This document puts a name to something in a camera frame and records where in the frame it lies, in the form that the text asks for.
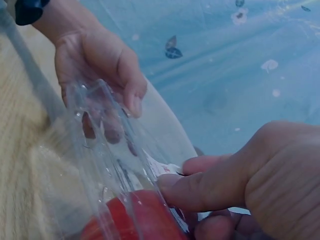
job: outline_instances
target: fingernail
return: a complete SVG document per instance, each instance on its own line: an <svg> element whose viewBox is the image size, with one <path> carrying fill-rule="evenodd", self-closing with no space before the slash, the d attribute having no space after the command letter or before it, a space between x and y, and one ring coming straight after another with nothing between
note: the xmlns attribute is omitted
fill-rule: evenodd
<svg viewBox="0 0 320 240"><path fill-rule="evenodd" d="M181 178L183 178L183 176L176 174L164 174L159 176L157 183L159 188L170 188Z"/></svg>
<svg viewBox="0 0 320 240"><path fill-rule="evenodd" d="M135 96L133 99L133 107L134 107L134 111L138 116L141 116L142 114L142 102L140 97Z"/></svg>

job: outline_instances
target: label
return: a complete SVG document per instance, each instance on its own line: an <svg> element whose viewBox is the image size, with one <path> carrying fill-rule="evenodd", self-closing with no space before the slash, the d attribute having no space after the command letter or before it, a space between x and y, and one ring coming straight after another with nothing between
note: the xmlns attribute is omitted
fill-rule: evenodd
<svg viewBox="0 0 320 240"><path fill-rule="evenodd" d="M144 151L144 153L146 155L146 159L149 162L149 166L151 168L151 171L153 172L153 174L156 177L159 177L160 175L163 175L163 174L178 174L178 173L181 173L181 169L177 165L172 164L172 163L164 164L164 163L158 162L152 156L150 156L145 150L143 150L143 151ZM176 209L170 208L169 210L170 210L172 216L174 217L174 219L176 220L177 224L180 226L180 228L185 233L187 233L189 231L188 225L179 216L179 214L177 213Z"/></svg>
<svg viewBox="0 0 320 240"><path fill-rule="evenodd" d="M163 174L178 174L180 172L180 167L178 167L177 165L172 163L164 164L164 163L158 162L152 156L150 156L145 150L143 151L146 155L146 159L149 162L151 171L156 177L159 177L160 175L163 175Z"/></svg>

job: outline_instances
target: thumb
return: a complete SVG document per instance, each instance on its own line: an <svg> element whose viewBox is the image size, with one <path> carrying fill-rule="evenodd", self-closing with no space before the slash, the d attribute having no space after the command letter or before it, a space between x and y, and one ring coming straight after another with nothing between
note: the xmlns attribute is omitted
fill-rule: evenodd
<svg viewBox="0 0 320 240"><path fill-rule="evenodd" d="M134 117L140 117L142 114L142 98L147 92L147 80L140 70L135 52L127 46L124 47L120 55L117 72L124 86L124 105Z"/></svg>
<svg viewBox="0 0 320 240"><path fill-rule="evenodd" d="M165 200L169 205L191 212L246 206L246 186L265 161L265 154L262 156L253 146L247 143L239 152L205 172L183 177L160 176L158 185Z"/></svg>

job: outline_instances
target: white label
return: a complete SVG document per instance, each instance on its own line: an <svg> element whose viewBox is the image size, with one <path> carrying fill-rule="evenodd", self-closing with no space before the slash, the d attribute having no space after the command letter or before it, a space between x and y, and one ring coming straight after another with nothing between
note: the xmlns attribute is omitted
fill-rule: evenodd
<svg viewBox="0 0 320 240"><path fill-rule="evenodd" d="M160 175L163 175L163 174L178 174L180 172L180 167L178 167L177 165L174 165L172 163L170 164L160 163L156 161L153 157L151 157L146 151L144 151L144 153L146 155L146 159L149 162L151 171L156 177L159 177Z"/></svg>

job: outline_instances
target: plastic wrap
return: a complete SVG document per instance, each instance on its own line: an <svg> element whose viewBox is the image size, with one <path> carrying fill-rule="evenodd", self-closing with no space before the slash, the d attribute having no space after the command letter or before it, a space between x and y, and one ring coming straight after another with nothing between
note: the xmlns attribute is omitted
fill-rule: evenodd
<svg viewBox="0 0 320 240"><path fill-rule="evenodd" d="M102 80L70 86L68 114L32 152L43 238L189 239L198 215L170 209L156 184L179 167L114 96Z"/></svg>

